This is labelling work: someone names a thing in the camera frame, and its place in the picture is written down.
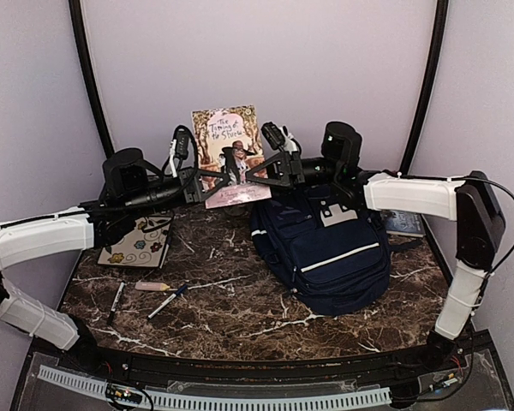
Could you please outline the pink Taming of Shrew book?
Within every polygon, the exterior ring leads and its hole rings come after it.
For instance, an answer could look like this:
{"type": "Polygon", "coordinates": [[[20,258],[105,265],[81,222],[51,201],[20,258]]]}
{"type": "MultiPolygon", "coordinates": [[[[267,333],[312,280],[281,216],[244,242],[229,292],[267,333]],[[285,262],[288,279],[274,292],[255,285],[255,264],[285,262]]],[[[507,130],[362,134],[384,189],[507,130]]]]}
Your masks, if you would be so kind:
{"type": "Polygon", "coordinates": [[[255,108],[239,105],[195,110],[191,116],[199,168],[230,176],[229,186],[206,200],[205,207],[214,209],[269,199],[269,187],[246,180],[246,172],[265,161],[255,108]]]}

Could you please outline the navy blue student backpack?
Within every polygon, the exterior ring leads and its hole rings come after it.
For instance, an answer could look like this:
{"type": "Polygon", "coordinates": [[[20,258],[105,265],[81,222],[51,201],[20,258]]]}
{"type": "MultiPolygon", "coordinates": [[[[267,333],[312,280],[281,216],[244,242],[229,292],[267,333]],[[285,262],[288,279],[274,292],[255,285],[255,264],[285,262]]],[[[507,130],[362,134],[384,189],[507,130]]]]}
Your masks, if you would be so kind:
{"type": "Polygon", "coordinates": [[[391,253],[422,244],[390,244],[378,212],[348,208],[327,185],[254,203],[250,231],[277,279],[315,313],[333,317],[379,299],[389,287],[391,253]]]}

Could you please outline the dark blue hardcover book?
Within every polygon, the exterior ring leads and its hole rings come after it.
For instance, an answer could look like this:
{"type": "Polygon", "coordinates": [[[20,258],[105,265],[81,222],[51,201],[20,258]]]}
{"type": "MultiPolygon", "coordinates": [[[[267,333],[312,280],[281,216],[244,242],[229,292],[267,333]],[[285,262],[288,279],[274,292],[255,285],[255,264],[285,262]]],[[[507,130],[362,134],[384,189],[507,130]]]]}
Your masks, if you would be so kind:
{"type": "Polygon", "coordinates": [[[409,211],[387,210],[380,213],[386,232],[390,235],[402,235],[415,238],[425,236],[421,215],[409,211]]]}

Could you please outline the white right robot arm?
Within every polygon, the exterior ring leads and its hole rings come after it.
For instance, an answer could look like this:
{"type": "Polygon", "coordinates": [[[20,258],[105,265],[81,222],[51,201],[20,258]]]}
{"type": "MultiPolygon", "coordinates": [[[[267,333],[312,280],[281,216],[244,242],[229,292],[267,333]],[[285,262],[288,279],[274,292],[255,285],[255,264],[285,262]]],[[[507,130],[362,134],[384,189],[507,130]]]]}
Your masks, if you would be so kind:
{"type": "Polygon", "coordinates": [[[363,170],[358,165],[362,137],[345,122],[326,124],[319,158],[303,158],[287,128],[267,122],[261,133],[276,155],[249,169],[247,181],[283,189],[329,184],[333,199],[319,207],[324,226],[344,223],[364,211],[405,211],[456,222],[456,271],[433,329],[442,338],[420,354],[426,370],[440,370],[453,356],[447,340],[460,336],[499,266],[494,258],[505,233],[505,218],[493,192],[496,182],[479,171],[425,177],[363,170]]]}

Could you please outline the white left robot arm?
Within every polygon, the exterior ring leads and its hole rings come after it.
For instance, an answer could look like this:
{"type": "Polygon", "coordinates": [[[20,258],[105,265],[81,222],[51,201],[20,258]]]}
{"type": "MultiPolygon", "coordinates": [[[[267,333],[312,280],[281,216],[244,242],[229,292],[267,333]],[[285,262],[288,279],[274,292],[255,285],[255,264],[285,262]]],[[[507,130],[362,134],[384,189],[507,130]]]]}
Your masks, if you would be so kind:
{"type": "Polygon", "coordinates": [[[199,164],[164,169],[149,163],[139,148],[122,149],[102,166],[105,184],[97,200],[55,214],[0,223],[0,321],[69,352],[85,373],[104,365],[90,331],[79,319],[60,313],[18,289],[3,270],[56,253],[108,247],[150,213],[200,203],[229,183],[226,173],[199,164]]]}

